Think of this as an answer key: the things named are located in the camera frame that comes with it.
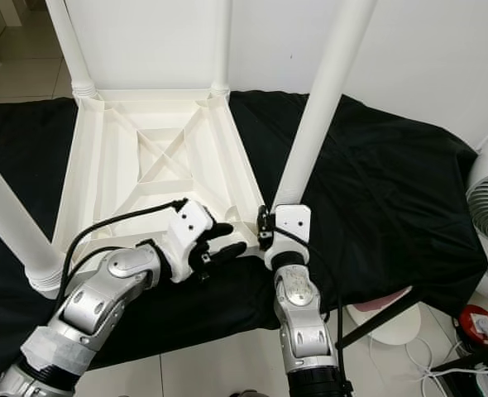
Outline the white plastic ribbed table top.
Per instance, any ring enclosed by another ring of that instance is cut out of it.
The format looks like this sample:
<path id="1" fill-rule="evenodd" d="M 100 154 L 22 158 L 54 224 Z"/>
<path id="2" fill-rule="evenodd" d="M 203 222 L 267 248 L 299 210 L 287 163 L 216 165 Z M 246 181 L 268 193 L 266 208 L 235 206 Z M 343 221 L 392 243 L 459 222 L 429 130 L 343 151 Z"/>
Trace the white plastic ribbed table top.
<path id="1" fill-rule="evenodd" d="M 210 251 L 247 242 L 260 256 L 264 201 L 227 95 L 208 90 L 102 90 L 79 98 L 54 247 L 71 261 L 105 246 L 160 246 L 175 209 L 199 202 L 234 231 Z"/>

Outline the pink flat sheet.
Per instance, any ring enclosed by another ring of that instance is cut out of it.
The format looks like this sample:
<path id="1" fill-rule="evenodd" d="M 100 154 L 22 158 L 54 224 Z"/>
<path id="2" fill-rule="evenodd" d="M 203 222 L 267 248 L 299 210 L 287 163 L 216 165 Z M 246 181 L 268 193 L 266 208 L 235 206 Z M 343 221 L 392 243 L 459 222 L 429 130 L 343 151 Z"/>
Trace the pink flat sheet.
<path id="1" fill-rule="evenodd" d="M 398 302 L 403 298 L 404 295 L 409 294 L 413 291 L 413 288 L 407 287 L 396 291 L 394 294 L 389 294 L 387 296 L 381 296 L 381 298 L 373 299 L 373 301 L 368 301 L 360 304 L 351 304 L 347 306 L 348 313 L 368 313 L 373 315 L 374 313 L 379 313 L 381 310 L 391 306 L 392 303 Z"/>

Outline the black table cloth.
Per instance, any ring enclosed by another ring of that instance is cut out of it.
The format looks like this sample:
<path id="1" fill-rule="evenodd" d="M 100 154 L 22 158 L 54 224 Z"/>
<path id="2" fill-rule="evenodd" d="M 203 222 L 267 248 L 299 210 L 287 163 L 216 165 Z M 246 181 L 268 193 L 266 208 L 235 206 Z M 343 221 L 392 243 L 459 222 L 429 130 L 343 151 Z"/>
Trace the black table cloth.
<path id="1" fill-rule="evenodd" d="M 229 96 L 264 205 L 273 203 L 307 96 Z M 0 103 L 0 174 L 51 245 L 73 143 L 78 99 Z M 476 153 L 441 127 L 342 96 L 302 203 L 309 272 L 321 310 L 417 287 L 447 315 L 466 306 L 487 269 L 472 227 L 467 176 Z M 209 279 L 162 280 L 130 302 L 93 368 L 275 329 L 274 276 L 262 255 L 212 264 Z"/>

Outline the red round device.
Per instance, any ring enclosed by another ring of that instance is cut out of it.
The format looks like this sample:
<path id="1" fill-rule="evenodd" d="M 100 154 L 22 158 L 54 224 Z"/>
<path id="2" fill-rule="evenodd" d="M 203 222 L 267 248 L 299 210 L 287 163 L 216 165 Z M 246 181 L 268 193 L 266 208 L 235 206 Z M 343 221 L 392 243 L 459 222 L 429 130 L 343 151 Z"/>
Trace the red round device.
<path id="1" fill-rule="evenodd" d="M 453 318 L 453 327 L 461 341 L 468 347 L 488 347 L 488 310 L 475 304 L 467 304 Z"/>

